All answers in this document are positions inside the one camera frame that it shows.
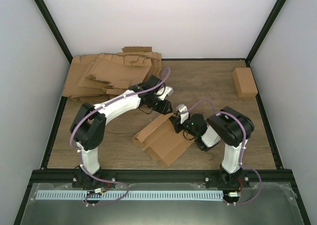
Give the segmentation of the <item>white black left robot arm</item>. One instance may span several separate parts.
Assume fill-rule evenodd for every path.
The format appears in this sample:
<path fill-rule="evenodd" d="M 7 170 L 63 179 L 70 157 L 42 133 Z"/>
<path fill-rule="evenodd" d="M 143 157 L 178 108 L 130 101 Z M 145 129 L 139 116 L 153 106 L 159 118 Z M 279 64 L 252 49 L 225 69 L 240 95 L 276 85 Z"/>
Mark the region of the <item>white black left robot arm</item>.
<path fill-rule="evenodd" d="M 101 174 L 98 147 L 102 143 L 106 125 L 122 114 L 146 106 L 162 115 L 172 112 L 171 102 L 166 99 L 173 88 L 152 75 L 145 83 L 130 86 L 121 95 L 106 102 L 91 105 L 84 103 L 70 128 L 70 146 L 80 153 L 80 168 L 85 172 L 84 182 L 90 187 L 100 184 Z"/>

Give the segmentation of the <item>black left corner frame post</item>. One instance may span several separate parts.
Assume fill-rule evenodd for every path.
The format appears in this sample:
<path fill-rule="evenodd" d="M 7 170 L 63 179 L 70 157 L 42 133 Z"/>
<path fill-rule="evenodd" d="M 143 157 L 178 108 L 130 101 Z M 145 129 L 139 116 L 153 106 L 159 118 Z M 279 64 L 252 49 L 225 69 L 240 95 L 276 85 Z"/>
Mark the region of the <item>black left corner frame post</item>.
<path fill-rule="evenodd" d="M 71 63 L 73 56 L 62 36 L 62 34 L 60 33 L 47 5 L 45 4 L 44 0 L 34 0 L 38 10 L 40 11 L 40 13 L 42 14 L 45 22 L 47 23 L 50 31 L 52 32 L 54 38 L 56 39 L 60 49 L 62 50 L 64 56 L 66 57 L 67 61 L 69 63 Z"/>

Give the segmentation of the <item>folded brown cardboard box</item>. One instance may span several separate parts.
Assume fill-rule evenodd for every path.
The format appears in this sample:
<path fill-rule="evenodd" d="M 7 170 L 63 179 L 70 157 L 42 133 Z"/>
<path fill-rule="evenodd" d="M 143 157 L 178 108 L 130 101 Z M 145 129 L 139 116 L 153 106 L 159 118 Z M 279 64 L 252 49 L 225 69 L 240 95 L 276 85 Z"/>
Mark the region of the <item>folded brown cardboard box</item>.
<path fill-rule="evenodd" d="M 232 72 L 237 95 L 240 98 L 255 97 L 258 94 L 252 71 L 248 67 L 237 67 Z"/>

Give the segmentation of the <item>black right corner frame post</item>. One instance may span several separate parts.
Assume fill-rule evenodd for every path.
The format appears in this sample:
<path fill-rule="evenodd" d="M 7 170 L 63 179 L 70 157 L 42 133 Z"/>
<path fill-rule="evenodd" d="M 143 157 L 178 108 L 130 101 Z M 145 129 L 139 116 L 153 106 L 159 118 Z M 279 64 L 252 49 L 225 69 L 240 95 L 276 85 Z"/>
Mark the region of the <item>black right corner frame post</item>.
<path fill-rule="evenodd" d="M 277 19 L 279 13 L 281 12 L 284 4 L 287 0 L 276 0 L 272 10 L 270 11 L 263 27 L 261 28 L 255 42 L 253 43 L 246 59 L 246 66 L 251 67 L 251 62 L 254 59 L 256 53 L 260 49 L 260 46 L 262 45 L 264 39 L 266 38 L 267 34 L 269 33 L 271 27 L 273 26 L 275 20 Z"/>

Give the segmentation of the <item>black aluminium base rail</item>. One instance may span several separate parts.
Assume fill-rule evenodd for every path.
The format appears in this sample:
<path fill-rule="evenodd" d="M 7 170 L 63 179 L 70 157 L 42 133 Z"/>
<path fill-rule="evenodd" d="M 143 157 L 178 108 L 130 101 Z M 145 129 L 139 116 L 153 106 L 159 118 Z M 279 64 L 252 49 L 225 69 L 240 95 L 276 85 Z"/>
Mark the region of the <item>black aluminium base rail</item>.
<path fill-rule="evenodd" d="M 262 182 L 286 182 L 296 184 L 290 169 L 259 170 Z M 134 183 L 202 183 L 207 188 L 235 188 L 238 179 L 232 182 L 223 182 L 217 170 L 124 170 L 102 169 L 97 177 L 114 179 L 115 182 L 126 184 Z M 31 174 L 29 184 L 33 183 L 70 183 L 75 188 L 97 188 L 105 185 L 96 181 L 79 169 L 44 169 L 35 170 Z"/>

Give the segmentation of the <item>black corner frame post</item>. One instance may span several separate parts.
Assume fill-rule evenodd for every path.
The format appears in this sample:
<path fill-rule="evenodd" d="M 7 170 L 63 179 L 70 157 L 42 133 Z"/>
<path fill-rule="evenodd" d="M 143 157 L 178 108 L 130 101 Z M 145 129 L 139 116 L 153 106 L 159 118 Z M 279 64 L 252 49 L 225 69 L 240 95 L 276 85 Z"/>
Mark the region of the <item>black corner frame post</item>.
<path fill-rule="evenodd" d="M 251 67 L 251 62 L 254 59 L 256 53 L 260 49 L 260 46 L 262 45 L 264 39 L 266 38 L 267 34 L 269 33 L 271 27 L 273 26 L 275 20 L 277 19 L 279 13 L 281 12 L 284 4 L 287 0 L 276 0 L 272 10 L 270 11 L 263 27 L 261 28 L 255 42 L 253 43 L 246 59 L 246 66 Z"/>
<path fill-rule="evenodd" d="M 60 49 L 62 50 L 64 56 L 66 57 L 67 61 L 69 63 L 71 63 L 73 56 L 62 36 L 62 34 L 60 33 L 47 5 L 45 4 L 44 0 L 34 0 L 38 10 L 40 11 L 40 13 L 42 14 L 45 22 L 47 23 L 50 31 L 52 32 L 54 38 L 56 39 Z"/>

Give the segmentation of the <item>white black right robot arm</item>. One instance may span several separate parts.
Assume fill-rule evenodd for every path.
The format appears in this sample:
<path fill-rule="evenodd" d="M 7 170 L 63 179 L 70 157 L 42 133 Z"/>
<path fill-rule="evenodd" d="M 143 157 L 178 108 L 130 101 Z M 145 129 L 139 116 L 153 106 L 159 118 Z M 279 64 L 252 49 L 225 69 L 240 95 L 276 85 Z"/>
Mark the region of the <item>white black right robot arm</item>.
<path fill-rule="evenodd" d="M 242 170 L 242 157 L 246 144 L 255 130 L 253 122 L 244 114 L 231 107 L 223 107 L 208 118 L 202 114 L 185 112 L 181 105 L 176 114 L 169 117 L 176 133 L 192 136 L 201 151 L 209 151 L 220 141 L 225 143 L 224 157 L 219 166 L 220 181 L 224 186 L 233 186 Z"/>

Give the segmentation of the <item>brown cardboard box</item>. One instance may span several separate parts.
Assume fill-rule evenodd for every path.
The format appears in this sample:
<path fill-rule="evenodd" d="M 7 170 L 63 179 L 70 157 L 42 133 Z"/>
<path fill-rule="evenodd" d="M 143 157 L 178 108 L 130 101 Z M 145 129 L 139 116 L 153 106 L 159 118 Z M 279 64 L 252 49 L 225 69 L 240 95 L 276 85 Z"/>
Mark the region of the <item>brown cardboard box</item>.
<path fill-rule="evenodd" d="M 258 94 L 252 71 L 248 67 L 237 67 L 232 72 L 237 95 L 240 98 L 255 97 Z"/>
<path fill-rule="evenodd" d="M 171 113 L 160 114 L 133 138 L 133 144 L 146 152 L 163 167 L 173 164 L 192 144 L 183 136 L 183 130 L 176 133 L 169 120 Z"/>

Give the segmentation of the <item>light blue slotted strip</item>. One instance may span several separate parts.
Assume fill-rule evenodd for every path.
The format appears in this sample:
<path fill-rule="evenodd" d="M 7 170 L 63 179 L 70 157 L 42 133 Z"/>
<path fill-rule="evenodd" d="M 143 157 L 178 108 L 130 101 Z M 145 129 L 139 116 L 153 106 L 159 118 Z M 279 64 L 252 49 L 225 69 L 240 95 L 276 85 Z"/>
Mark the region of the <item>light blue slotted strip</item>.
<path fill-rule="evenodd" d="M 89 191 L 80 190 L 39 190 L 36 193 L 36 200 L 103 200 L 113 201 L 121 198 L 126 201 L 222 201 L 223 192 L 215 190 L 185 190 L 185 191 L 108 191 L 102 195 L 93 194 Z"/>

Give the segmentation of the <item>clear acrylic front plate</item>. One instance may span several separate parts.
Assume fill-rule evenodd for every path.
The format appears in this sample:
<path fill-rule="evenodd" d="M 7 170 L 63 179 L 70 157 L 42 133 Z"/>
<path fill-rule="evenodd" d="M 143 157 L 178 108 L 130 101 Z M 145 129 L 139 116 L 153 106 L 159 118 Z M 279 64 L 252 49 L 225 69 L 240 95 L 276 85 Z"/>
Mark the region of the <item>clear acrylic front plate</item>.
<path fill-rule="evenodd" d="M 252 183 L 241 206 L 222 201 L 36 200 L 39 190 L 84 190 L 70 184 L 33 185 L 22 225 L 302 225 L 296 194 L 288 183 Z M 215 190 L 201 184 L 133 184 L 129 191 Z M 109 191 L 129 191 L 117 186 Z"/>

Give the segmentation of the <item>stack of flat cardboard blanks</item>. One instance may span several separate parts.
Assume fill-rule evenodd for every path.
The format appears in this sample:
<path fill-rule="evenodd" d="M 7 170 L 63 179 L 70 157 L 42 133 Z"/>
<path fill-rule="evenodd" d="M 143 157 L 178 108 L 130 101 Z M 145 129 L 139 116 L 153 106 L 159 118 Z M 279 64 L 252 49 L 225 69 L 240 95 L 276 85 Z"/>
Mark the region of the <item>stack of flat cardboard blanks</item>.
<path fill-rule="evenodd" d="M 151 47 L 124 47 L 121 53 L 77 55 L 72 59 L 62 96 L 71 99 L 109 98 L 130 86 L 159 77 L 161 54 Z"/>

